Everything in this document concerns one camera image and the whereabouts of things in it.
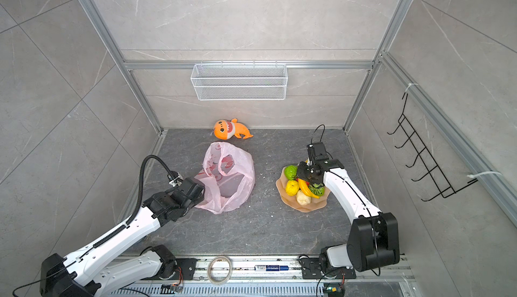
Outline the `banana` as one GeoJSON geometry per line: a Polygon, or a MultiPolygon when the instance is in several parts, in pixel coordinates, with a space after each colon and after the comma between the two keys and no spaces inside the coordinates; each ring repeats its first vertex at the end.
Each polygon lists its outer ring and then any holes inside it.
{"type": "Polygon", "coordinates": [[[315,195],[309,189],[308,183],[306,181],[304,181],[303,179],[301,179],[301,178],[298,179],[298,185],[299,185],[300,190],[305,194],[305,196],[312,197],[312,198],[315,198],[315,199],[319,199],[320,198],[318,195],[315,195]]]}

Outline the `green round guava fruit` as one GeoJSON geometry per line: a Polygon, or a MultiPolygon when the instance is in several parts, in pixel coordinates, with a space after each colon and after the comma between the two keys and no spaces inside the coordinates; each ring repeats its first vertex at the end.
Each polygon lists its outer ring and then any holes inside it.
{"type": "Polygon", "coordinates": [[[296,165],[289,165],[284,168],[284,176],[288,179],[288,181],[297,180],[297,173],[298,167],[296,165]]]}

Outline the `yellow bell pepper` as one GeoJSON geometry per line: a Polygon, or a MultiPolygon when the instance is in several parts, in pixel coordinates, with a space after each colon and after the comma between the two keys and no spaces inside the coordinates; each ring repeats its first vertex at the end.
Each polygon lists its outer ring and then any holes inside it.
{"type": "Polygon", "coordinates": [[[286,183],[285,192],[288,196],[290,196],[290,197],[296,196],[297,193],[299,192],[299,190],[300,190],[300,186],[298,184],[298,181],[289,180],[286,183]]]}

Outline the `pale round fruit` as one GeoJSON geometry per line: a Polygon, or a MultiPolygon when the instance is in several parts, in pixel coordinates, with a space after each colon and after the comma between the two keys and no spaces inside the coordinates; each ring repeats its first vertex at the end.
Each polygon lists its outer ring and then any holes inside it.
{"type": "Polygon", "coordinates": [[[305,195],[301,190],[299,190],[299,192],[297,192],[296,194],[296,201],[299,205],[306,206],[312,203],[312,198],[305,195]]]}

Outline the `pink plastic bag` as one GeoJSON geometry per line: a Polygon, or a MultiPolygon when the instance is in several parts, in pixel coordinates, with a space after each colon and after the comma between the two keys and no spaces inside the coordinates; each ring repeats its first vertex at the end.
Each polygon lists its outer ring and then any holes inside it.
{"type": "Polygon", "coordinates": [[[247,151],[231,143],[213,142],[195,178],[205,185],[198,209],[215,215],[231,212],[244,204],[254,189],[254,161],[247,151]]]}

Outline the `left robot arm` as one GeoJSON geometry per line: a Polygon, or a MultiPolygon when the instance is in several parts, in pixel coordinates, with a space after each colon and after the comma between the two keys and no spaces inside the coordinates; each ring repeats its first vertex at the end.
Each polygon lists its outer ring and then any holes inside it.
{"type": "Polygon", "coordinates": [[[42,296],[106,296],[140,279],[169,279],[179,273],[176,257],[163,244],[140,256],[117,261],[143,237],[183,217],[204,199],[204,184],[186,178],[173,189],[152,195],[128,218],[93,243],[62,257],[53,254],[41,267],[42,296]]]}

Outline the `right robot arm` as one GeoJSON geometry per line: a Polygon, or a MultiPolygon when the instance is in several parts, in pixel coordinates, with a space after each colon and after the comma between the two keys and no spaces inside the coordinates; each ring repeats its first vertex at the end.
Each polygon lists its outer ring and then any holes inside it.
{"type": "Polygon", "coordinates": [[[346,212],[351,229],[345,244],[326,247],[320,253],[324,273],[339,268],[373,271],[400,261],[399,227],[392,213],[383,213],[355,186],[343,164],[332,159],[322,142],[307,145],[308,161],[300,162],[297,177],[302,184],[324,185],[346,212]]]}

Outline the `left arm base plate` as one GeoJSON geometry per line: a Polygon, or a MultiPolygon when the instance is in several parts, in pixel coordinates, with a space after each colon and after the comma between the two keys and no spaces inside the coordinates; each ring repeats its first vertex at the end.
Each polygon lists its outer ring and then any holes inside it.
{"type": "Polygon", "coordinates": [[[180,258],[176,260],[176,265],[165,274],[160,276],[161,280],[172,280],[178,282],[182,280],[193,280],[198,260],[195,258],[180,258]]]}

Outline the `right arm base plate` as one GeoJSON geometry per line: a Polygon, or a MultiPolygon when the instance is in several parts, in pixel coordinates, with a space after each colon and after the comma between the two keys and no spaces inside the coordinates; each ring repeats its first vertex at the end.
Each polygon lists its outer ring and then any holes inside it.
{"type": "Polygon", "coordinates": [[[351,267],[343,267],[339,269],[323,269],[318,258],[309,257],[308,255],[300,255],[297,258],[298,264],[302,271],[303,279],[355,279],[357,275],[351,267]]]}

